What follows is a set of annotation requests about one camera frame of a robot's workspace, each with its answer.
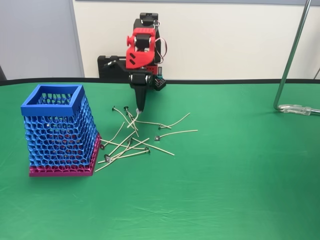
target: wire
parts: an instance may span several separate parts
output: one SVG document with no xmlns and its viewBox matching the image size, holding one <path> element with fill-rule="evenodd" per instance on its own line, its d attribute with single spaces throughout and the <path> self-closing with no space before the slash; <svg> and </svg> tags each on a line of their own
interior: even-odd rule
<svg viewBox="0 0 320 240">
<path fill-rule="evenodd" d="M 112 145 L 117 145 L 117 146 L 119 146 L 120 144 L 117 144 L 117 143 L 114 143 L 114 142 L 111 142 L 111 141 L 107 141 L 107 140 L 103 140 L 103 139 L 101 139 L 101 141 L 103 141 L 103 142 L 105 142 L 105 143 L 107 143 L 107 144 L 112 144 Z M 144 148 L 142 148 L 142 147 L 133 147 L 133 149 L 135 149 L 135 150 L 144 150 Z"/>
<path fill-rule="evenodd" d="M 121 157 L 121 155 L 124 154 L 124 153 L 128 150 L 130 144 L 131 144 L 131 141 L 129 141 L 128 146 L 126 146 L 126 148 L 125 148 L 124 151 L 120 152 L 119 154 L 117 154 L 116 156 L 114 156 L 113 158 L 111 158 L 112 162 L 115 161 L 115 160 L 117 160 L 118 157 Z"/>
<path fill-rule="evenodd" d="M 183 118 L 181 118 L 179 121 L 175 122 L 174 124 L 169 125 L 169 127 L 172 127 L 172 126 L 174 126 L 174 125 L 176 125 L 176 124 L 180 123 L 183 119 L 185 119 L 186 117 L 188 117 L 188 116 L 189 116 L 189 114 L 190 114 L 190 112 L 189 112 L 187 115 L 185 115 Z"/>
<path fill-rule="evenodd" d="M 136 149 L 136 146 L 138 146 L 138 145 L 140 145 L 140 144 L 144 144 L 144 142 L 148 141 L 149 139 L 150 139 L 150 138 L 147 138 L 146 140 L 143 140 L 143 141 L 137 143 L 136 145 L 131 146 L 131 147 L 129 147 L 127 150 L 122 151 L 122 152 L 120 152 L 120 153 L 127 152 L 127 151 L 129 151 L 129 150 L 131 150 L 131 149 Z M 99 161 L 98 164 L 102 164 L 102 163 L 105 163 L 105 162 L 106 162 L 105 160 L 104 160 L 104 161 Z"/>
<path fill-rule="evenodd" d="M 131 119 L 131 117 L 133 117 L 133 116 L 132 116 L 132 114 L 131 114 L 129 111 L 127 111 L 127 113 L 128 113 L 128 115 L 129 115 L 129 118 Z"/>
<path fill-rule="evenodd" d="M 158 51 L 157 45 L 156 45 L 155 50 L 156 50 L 156 52 L 158 53 L 158 55 L 160 56 L 161 61 L 160 61 L 159 63 L 155 63 L 155 64 L 162 64 L 162 63 L 164 62 L 164 57 L 166 56 L 167 51 L 168 51 L 167 41 L 166 41 L 163 37 L 158 37 L 158 38 L 155 40 L 155 43 L 156 43 L 157 41 L 161 41 L 161 40 L 164 41 L 165 52 L 164 52 L 164 55 L 162 56 L 161 53 Z"/>
<path fill-rule="evenodd" d="M 104 169 L 105 167 L 107 167 L 107 166 L 109 166 L 110 164 L 112 164 L 115 160 L 117 160 L 117 158 L 111 159 L 111 161 L 110 161 L 108 164 L 100 167 L 99 169 L 95 170 L 94 172 L 96 173 L 96 172 L 100 171 L 101 169 Z"/>
<path fill-rule="evenodd" d="M 131 120 L 131 123 L 126 128 L 128 129 L 132 124 L 134 124 L 138 117 L 139 117 L 139 111 L 136 111 L 135 119 Z"/>
<path fill-rule="evenodd" d="M 164 152 L 164 153 L 167 153 L 167 154 L 170 154 L 170 155 L 174 156 L 173 153 L 168 152 L 168 151 L 166 151 L 166 150 L 163 150 L 163 149 L 161 149 L 161 148 L 158 148 L 158 147 L 156 147 L 156 146 L 152 146 L 152 145 L 149 145 L 149 144 L 146 144 L 146 143 L 143 143 L 143 144 L 146 145 L 146 146 L 148 146 L 148 147 L 150 147 L 150 148 L 154 148 L 154 149 L 157 149 L 157 150 L 159 150 L 159 151 L 162 151 L 162 152 Z"/>
<path fill-rule="evenodd" d="M 135 132 L 131 133 L 129 136 L 127 136 L 115 149 L 113 149 L 112 152 L 109 153 L 109 156 L 111 156 L 119 147 L 121 144 L 123 144 L 128 138 L 130 138 Z"/>
<path fill-rule="evenodd" d="M 160 138 L 163 138 L 163 137 L 165 137 L 165 136 L 172 135 L 172 134 L 191 133 L 191 132 L 198 132 L 198 130 L 188 130 L 188 131 L 170 132 L 170 133 L 164 134 L 164 135 L 159 136 L 159 137 L 160 137 Z"/>
<path fill-rule="evenodd" d="M 132 154 L 129 154 L 129 155 L 120 156 L 117 159 L 123 159 L 123 158 L 127 158 L 127 157 L 132 157 L 132 156 L 135 156 L 135 155 L 144 154 L 144 153 L 148 153 L 148 152 L 150 152 L 150 150 L 145 150 L 145 151 L 141 151 L 141 152 L 132 153 Z"/>
<path fill-rule="evenodd" d="M 106 144 L 104 144 L 103 146 L 106 147 L 110 142 L 112 142 L 116 136 L 118 135 L 118 133 L 121 131 L 122 127 L 125 125 L 125 122 L 122 123 L 121 127 L 119 128 L 119 130 L 116 132 L 116 134 L 114 135 L 114 137 L 110 140 L 110 141 L 105 141 L 105 140 L 102 140 L 104 142 L 106 142 Z"/>
<path fill-rule="evenodd" d="M 129 150 L 133 149 L 134 147 L 136 147 L 136 146 L 138 146 L 138 145 L 140 145 L 140 144 L 144 144 L 144 142 L 148 141 L 149 139 L 150 139 L 150 138 L 148 137 L 146 140 L 143 140 L 143 141 L 137 143 L 136 145 L 131 146 L 131 147 L 129 147 L 127 150 L 124 150 L 124 151 L 122 151 L 122 152 L 120 152 L 120 153 L 124 153 L 124 152 L 126 152 L 126 151 L 129 151 Z"/>
<path fill-rule="evenodd" d="M 137 123 L 141 123 L 141 124 L 153 124 L 153 125 L 160 125 L 160 126 L 164 126 L 164 128 L 171 129 L 171 127 L 170 127 L 170 126 L 164 125 L 164 124 L 162 124 L 162 123 L 157 123 L 157 122 L 138 121 L 138 120 L 135 120 L 135 122 L 137 122 Z"/>
<path fill-rule="evenodd" d="M 112 109 L 114 109 L 114 110 L 116 110 L 118 113 L 120 113 L 123 117 L 124 117 L 124 119 L 126 120 L 126 122 L 128 123 L 128 124 L 130 124 L 130 122 L 128 121 L 128 119 L 126 118 L 126 116 L 125 115 L 123 115 L 123 113 L 122 112 L 120 112 L 118 109 L 116 109 L 115 107 L 113 107 Z"/>
</svg>

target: metal stand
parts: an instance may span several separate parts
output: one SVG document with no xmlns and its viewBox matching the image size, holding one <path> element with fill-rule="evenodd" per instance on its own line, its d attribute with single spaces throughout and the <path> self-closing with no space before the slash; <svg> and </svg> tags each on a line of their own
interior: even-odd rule
<svg viewBox="0 0 320 240">
<path fill-rule="evenodd" d="M 284 69 L 284 73 L 278 88 L 278 92 L 276 93 L 275 99 L 274 99 L 274 103 L 273 103 L 273 107 L 274 109 L 283 112 L 283 113 L 294 113 L 294 114 L 302 114 L 302 115 L 310 115 L 311 113 L 313 114 L 320 114 L 320 109 L 313 109 L 311 107 L 303 107 L 301 105 L 295 105 L 295 104 L 285 104 L 285 105 L 278 105 L 279 103 L 279 99 L 281 96 L 281 93 L 284 89 L 287 77 L 288 77 L 288 73 L 292 64 L 292 61 L 294 59 L 297 47 L 298 47 L 298 43 L 299 43 L 299 39 L 302 33 L 302 30 L 304 28 L 305 22 L 306 22 L 306 18 L 308 15 L 308 11 L 310 8 L 310 4 L 311 4 L 311 0 L 306 0 L 305 5 L 304 5 L 304 10 L 301 16 L 301 20 L 300 20 L 300 24 L 298 27 L 298 30 L 296 31 L 296 35 L 295 35 L 295 39 L 292 45 L 292 49 L 289 55 L 289 59 L 288 62 L 286 63 L 285 69 Z"/>
<path fill-rule="evenodd" d="M 6 78 L 4 71 L 2 71 L 2 68 L 0 66 L 0 81 L 4 81 L 4 80 L 7 80 L 7 78 Z"/>
</svg>

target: gray wall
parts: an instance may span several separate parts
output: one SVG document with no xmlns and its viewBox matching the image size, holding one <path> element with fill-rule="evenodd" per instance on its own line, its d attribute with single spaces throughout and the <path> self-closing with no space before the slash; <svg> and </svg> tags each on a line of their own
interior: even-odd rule
<svg viewBox="0 0 320 240">
<path fill-rule="evenodd" d="M 0 0 L 0 66 L 7 79 L 83 77 L 72 0 Z"/>
</svg>

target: white wall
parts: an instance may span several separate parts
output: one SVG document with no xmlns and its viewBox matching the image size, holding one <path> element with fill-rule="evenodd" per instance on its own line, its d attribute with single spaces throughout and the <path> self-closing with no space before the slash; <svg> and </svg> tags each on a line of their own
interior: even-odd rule
<svg viewBox="0 0 320 240">
<path fill-rule="evenodd" d="M 72 1 L 0 0 L 0 66 L 7 79 L 82 77 Z"/>
<path fill-rule="evenodd" d="M 303 6 L 74 1 L 86 77 L 98 77 L 99 55 L 125 55 L 140 12 L 159 13 L 168 43 L 166 79 L 281 78 Z M 312 6 L 289 78 L 313 78 L 320 67 L 320 7 Z"/>
</svg>

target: red robot part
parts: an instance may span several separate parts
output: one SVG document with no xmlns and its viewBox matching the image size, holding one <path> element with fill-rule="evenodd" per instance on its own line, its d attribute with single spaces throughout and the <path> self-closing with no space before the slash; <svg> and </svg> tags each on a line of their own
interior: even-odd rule
<svg viewBox="0 0 320 240">
<path fill-rule="evenodd" d="M 149 51 L 136 51 L 135 38 L 138 34 L 150 35 Z M 156 31 L 154 28 L 135 28 L 131 37 L 127 37 L 126 44 L 130 45 L 126 51 L 125 67 L 139 69 L 150 64 L 155 58 Z"/>
</svg>

